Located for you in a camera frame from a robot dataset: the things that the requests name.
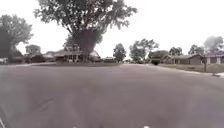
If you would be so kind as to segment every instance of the house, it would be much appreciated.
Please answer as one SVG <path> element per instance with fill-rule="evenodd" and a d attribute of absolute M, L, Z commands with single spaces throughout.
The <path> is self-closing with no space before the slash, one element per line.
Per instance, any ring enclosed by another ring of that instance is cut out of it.
<path fill-rule="evenodd" d="M 180 55 L 180 56 L 171 56 L 165 55 L 161 58 L 161 63 L 165 64 L 186 64 L 186 65 L 199 65 L 201 62 L 201 55 Z"/>
<path fill-rule="evenodd" d="M 224 64 L 224 54 L 223 55 L 207 55 L 207 64 Z"/>

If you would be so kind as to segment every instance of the shrub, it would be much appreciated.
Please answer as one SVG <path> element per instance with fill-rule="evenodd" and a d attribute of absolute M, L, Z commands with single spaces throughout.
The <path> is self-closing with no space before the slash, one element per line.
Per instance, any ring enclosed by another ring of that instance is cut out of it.
<path fill-rule="evenodd" d="M 35 55 L 31 58 L 32 63 L 42 63 L 45 62 L 43 55 Z"/>

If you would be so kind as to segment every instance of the road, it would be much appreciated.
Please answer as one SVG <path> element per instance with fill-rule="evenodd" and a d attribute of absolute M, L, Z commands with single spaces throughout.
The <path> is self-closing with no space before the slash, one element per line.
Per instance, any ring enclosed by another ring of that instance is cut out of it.
<path fill-rule="evenodd" d="M 143 65 L 0 67 L 13 128 L 223 128 L 224 79 Z"/>

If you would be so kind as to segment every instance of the roof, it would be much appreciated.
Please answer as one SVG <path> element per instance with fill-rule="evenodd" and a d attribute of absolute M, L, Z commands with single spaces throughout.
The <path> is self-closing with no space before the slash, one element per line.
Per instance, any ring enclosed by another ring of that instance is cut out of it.
<path fill-rule="evenodd" d="M 180 55 L 180 56 L 172 56 L 172 55 L 165 55 L 164 57 L 168 56 L 171 59 L 190 59 L 195 56 L 200 56 L 199 54 L 194 55 Z"/>
<path fill-rule="evenodd" d="M 224 57 L 224 54 L 222 54 L 222 55 L 206 55 L 206 57 Z"/>

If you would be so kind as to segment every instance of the bush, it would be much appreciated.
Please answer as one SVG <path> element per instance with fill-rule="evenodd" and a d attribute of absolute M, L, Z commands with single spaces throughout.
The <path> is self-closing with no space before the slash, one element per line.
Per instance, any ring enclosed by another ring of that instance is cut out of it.
<path fill-rule="evenodd" d="M 153 65 L 159 65 L 160 60 L 158 60 L 158 59 L 153 59 L 153 60 L 151 60 L 151 63 L 152 63 Z"/>
<path fill-rule="evenodd" d="M 103 62 L 104 63 L 116 63 L 117 61 L 114 59 L 105 59 Z"/>
<path fill-rule="evenodd" d="M 45 62 L 43 55 L 36 55 L 31 58 L 32 63 L 42 63 Z"/>

